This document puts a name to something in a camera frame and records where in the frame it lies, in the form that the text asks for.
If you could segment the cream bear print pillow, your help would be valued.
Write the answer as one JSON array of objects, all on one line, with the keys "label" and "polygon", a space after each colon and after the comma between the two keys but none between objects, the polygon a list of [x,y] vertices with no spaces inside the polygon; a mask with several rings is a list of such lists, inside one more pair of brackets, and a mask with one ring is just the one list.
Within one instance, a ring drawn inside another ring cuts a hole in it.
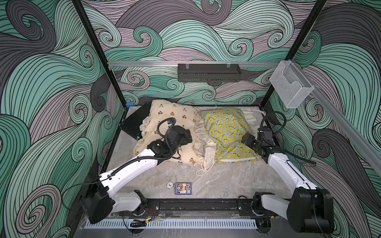
[{"label": "cream bear print pillow", "polygon": [[175,118],[175,125],[190,130],[192,137],[192,143],[179,148],[180,159],[178,162],[194,165],[204,162],[202,143],[195,131],[196,113],[196,107],[180,105],[162,99],[152,101],[149,116],[140,125],[142,139],[134,147],[134,154],[140,154],[149,143],[161,138],[157,132],[157,126],[160,122],[167,118]]}]

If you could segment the yellow lemon print pillow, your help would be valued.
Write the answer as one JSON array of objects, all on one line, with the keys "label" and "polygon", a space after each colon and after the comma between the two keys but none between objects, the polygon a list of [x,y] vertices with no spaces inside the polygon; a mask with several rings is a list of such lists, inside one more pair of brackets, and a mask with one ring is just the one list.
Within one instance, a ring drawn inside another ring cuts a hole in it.
[{"label": "yellow lemon print pillow", "polygon": [[253,149],[243,145],[246,133],[257,135],[259,128],[255,114],[265,112],[253,108],[201,108],[197,112],[195,131],[203,145],[199,155],[203,159],[198,176],[206,174],[215,164],[239,164],[261,160]]}]

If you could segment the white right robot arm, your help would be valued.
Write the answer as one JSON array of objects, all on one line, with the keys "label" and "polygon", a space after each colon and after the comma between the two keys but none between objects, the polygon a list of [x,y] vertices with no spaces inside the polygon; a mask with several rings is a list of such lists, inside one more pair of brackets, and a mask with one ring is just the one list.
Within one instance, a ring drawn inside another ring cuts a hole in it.
[{"label": "white right robot arm", "polygon": [[256,192],[254,208],[268,215],[286,219],[298,233],[331,234],[334,231],[333,197],[306,178],[284,150],[246,133],[241,143],[252,149],[272,167],[287,185],[292,196],[280,199],[269,192]]}]

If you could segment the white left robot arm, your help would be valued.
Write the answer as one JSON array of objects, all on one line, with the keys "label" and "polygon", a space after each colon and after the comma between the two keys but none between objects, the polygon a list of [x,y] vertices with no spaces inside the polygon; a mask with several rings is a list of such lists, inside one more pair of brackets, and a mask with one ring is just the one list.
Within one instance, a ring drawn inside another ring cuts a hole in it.
[{"label": "white left robot arm", "polygon": [[180,146],[192,143],[184,135],[176,139],[158,139],[124,164],[100,175],[90,174],[80,190],[80,205],[90,224],[96,224],[111,213],[129,211],[140,215],[146,208],[146,199],[139,190],[118,195],[118,191],[143,172],[171,159]]}]

